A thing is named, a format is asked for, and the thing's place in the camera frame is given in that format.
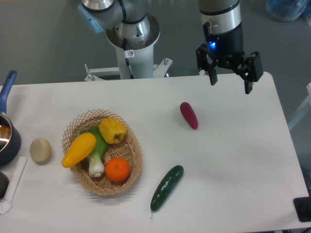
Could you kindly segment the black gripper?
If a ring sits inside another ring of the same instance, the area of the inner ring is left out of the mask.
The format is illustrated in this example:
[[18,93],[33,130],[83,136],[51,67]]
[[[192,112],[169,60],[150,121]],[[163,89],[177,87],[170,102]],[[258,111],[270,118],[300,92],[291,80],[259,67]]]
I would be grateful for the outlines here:
[[197,66],[210,79],[210,84],[218,81],[215,67],[234,71],[244,80],[246,94],[250,94],[253,83],[263,75],[261,56],[258,51],[247,55],[243,51],[242,25],[224,33],[212,33],[209,22],[203,24],[206,42],[196,50]]

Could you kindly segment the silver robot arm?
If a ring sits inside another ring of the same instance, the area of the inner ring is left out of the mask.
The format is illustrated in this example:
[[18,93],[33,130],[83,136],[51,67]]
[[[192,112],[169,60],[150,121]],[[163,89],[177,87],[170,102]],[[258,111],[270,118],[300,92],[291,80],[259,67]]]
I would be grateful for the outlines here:
[[[200,0],[205,42],[196,50],[197,66],[216,84],[216,68],[232,70],[244,81],[246,94],[263,75],[260,54],[243,51],[240,3]],[[77,10],[96,33],[105,32],[115,47],[121,79],[155,77],[154,44],[160,36],[157,19],[142,0],[83,0]]]

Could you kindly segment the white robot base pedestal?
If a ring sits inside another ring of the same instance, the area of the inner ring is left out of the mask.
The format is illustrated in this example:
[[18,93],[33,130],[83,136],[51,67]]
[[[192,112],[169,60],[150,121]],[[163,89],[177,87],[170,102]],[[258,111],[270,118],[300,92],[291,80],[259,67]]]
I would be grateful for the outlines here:
[[171,59],[164,58],[161,63],[154,64],[154,45],[160,36],[160,26],[154,16],[147,13],[138,23],[120,22],[105,32],[115,48],[118,67],[89,69],[85,65],[86,81],[114,75],[122,80],[169,77]]

